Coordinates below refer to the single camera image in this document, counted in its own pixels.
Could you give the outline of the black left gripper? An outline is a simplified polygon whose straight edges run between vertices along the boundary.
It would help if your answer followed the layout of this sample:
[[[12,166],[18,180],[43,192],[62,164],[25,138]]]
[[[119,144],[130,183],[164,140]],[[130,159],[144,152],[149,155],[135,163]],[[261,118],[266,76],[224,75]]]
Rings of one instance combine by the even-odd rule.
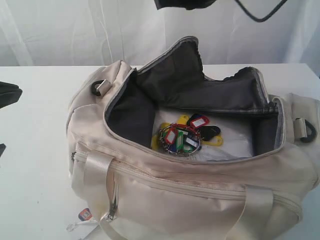
[[[0,108],[4,108],[11,104],[16,103],[23,91],[20,89],[18,85],[7,83],[7,82],[0,82]],[[6,149],[6,145],[4,143],[0,144],[0,157],[4,153]]]

